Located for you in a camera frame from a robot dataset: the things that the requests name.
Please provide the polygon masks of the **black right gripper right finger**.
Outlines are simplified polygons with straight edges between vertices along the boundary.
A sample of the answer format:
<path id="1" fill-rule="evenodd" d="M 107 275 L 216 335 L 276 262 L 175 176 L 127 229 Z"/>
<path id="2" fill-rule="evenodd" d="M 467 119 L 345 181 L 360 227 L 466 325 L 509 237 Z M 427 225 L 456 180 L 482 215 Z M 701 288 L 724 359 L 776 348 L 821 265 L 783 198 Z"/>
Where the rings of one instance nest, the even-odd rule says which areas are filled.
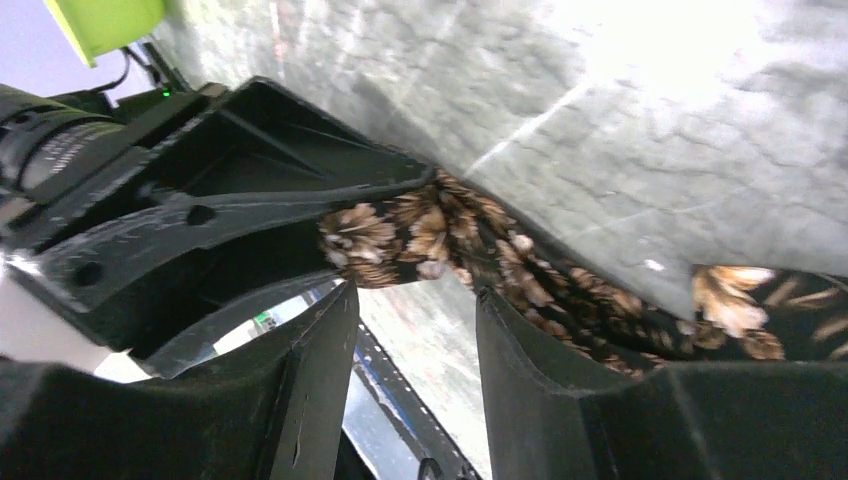
<path id="1" fill-rule="evenodd" d="M 497 479 L 843 479 L 843 362 L 674 363 L 633 379 L 492 289 L 476 335 Z"/>

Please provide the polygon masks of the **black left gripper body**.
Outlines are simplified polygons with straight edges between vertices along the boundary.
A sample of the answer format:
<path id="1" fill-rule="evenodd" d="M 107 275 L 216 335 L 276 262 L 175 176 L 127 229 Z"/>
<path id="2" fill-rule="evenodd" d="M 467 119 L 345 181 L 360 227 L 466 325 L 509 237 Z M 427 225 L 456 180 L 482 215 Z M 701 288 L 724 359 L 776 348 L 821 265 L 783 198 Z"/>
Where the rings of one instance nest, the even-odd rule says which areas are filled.
<path id="1" fill-rule="evenodd" d="M 181 154 L 226 88 L 209 84 L 129 124 L 4 87 L 1 143 L 7 255 L 180 255 L 229 239 L 225 195 L 177 187 L 210 158 Z"/>

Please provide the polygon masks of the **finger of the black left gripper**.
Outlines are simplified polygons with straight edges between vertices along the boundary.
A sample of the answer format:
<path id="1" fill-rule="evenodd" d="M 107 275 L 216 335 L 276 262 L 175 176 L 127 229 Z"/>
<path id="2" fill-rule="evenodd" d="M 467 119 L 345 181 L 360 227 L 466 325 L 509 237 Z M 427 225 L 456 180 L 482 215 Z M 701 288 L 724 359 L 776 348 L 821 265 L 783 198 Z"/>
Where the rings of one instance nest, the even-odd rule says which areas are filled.
<path id="1" fill-rule="evenodd" d="M 203 253 L 176 304 L 129 351 L 142 370 L 172 378 L 201 362 L 221 337 L 337 276 L 315 222 L 303 221 L 232 240 Z"/>
<path id="2" fill-rule="evenodd" d="M 199 132 L 200 142 L 184 139 L 179 151 L 210 163 L 180 176 L 177 187 L 196 198 L 227 197 L 227 242 L 303 221 L 318 224 L 326 214 L 389 200 L 434 176 L 432 166 L 378 144 L 263 77 L 226 88 Z M 211 249 L 6 259 L 14 278 L 54 310 L 101 312 L 175 303 L 190 278 L 206 270 L 202 257 Z"/>

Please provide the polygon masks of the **brown floral tie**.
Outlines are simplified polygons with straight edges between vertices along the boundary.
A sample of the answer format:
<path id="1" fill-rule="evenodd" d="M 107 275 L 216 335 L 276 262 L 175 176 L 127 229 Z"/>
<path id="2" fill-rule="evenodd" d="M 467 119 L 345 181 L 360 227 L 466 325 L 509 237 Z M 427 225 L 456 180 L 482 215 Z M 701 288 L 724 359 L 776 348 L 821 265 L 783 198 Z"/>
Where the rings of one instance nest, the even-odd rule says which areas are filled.
<path id="1" fill-rule="evenodd" d="M 368 289 L 453 272 L 490 287 L 579 356 L 638 377 L 681 361 L 843 361 L 845 278 L 751 266 L 697 265 L 692 314 L 676 316 L 544 243 L 499 203 L 445 171 L 389 200 L 325 216 L 321 249 Z"/>

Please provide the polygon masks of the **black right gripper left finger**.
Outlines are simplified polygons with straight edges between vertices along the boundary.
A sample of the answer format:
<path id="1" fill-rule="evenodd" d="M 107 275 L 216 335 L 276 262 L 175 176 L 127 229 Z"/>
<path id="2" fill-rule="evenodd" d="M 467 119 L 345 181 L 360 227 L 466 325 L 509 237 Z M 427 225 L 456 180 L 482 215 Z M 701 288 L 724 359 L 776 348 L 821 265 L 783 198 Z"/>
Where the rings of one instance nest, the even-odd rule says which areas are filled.
<path id="1" fill-rule="evenodd" d="M 5 479 L 330 479 L 359 322 L 338 285 L 276 329 L 171 379 L 1 365 Z"/>

